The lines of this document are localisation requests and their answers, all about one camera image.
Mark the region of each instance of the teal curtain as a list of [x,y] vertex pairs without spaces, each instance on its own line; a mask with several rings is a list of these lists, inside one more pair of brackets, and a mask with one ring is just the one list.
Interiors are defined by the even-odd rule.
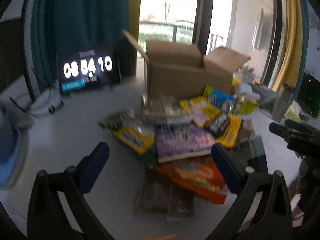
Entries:
[[87,44],[116,44],[122,75],[132,75],[128,0],[35,0],[31,23],[34,69],[44,90],[57,79],[57,52]]
[[304,75],[304,69],[306,66],[307,60],[307,50],[308,50],[308,43],[309,43],[309,14],[308,14],[308,5],[307,0],[300,0],[301,11],[302,11],[302,56],[301,56],[301,63],[299,69],[299,76],[297,80],[296,87],[293,89],[294,98],[297,99],[302,80]]

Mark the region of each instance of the blue label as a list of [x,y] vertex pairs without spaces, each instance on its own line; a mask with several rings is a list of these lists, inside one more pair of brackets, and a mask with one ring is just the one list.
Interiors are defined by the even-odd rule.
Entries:
[[80,80],[76,80],[76,81],[63,83],[63,84],[61,84],[61,87],[62,87],[63,92],[68,92],[71,90],[84,88],[85,83],[84,83],[84,80],[80,79]]

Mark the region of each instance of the box flap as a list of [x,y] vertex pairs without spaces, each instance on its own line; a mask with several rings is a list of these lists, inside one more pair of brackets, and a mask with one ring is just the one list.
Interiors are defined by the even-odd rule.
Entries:
[[147,63],[149,63],[149,58],[147,54],[143,51],[143,49],[139,46],[139,43],[137,40],[126,30],[123,30],[123,35],[127,38],[127,40],[130,42],[130,44],[140,52],[142,57],[146,60]]
[[220,68],[233,74],[250,59],[251,57],[240,54],[232,49],[218,47],[204,56],[204,66],[208,70]]
[[199,67],[202,62],[202,55],[194,44],[147,40],[146,46],[152,64],[157,62]]

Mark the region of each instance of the yellow curtain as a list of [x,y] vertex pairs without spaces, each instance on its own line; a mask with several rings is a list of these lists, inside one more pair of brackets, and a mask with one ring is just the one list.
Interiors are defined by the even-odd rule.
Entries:
[[[140,18],[140,2],[141,0],[128,0],[129,2],[129,32],[138,40],[139,36],[139,18]],[[132,50],[132,68],[133,74],[136,74],[137,67],[137,51],[131,47]]]
[[286,0],[287,7],[287,40],[284,60],[273,85],[273,91],[278,92],[281,85],[295,87],[302,56],[302,11],[300,0]]

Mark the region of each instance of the purple package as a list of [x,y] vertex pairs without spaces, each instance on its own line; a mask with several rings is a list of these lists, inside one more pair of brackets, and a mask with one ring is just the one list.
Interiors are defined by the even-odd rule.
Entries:
[[155,126],[156,147],[159,163],[208,155],[215,139],[211,133],[196,125]]

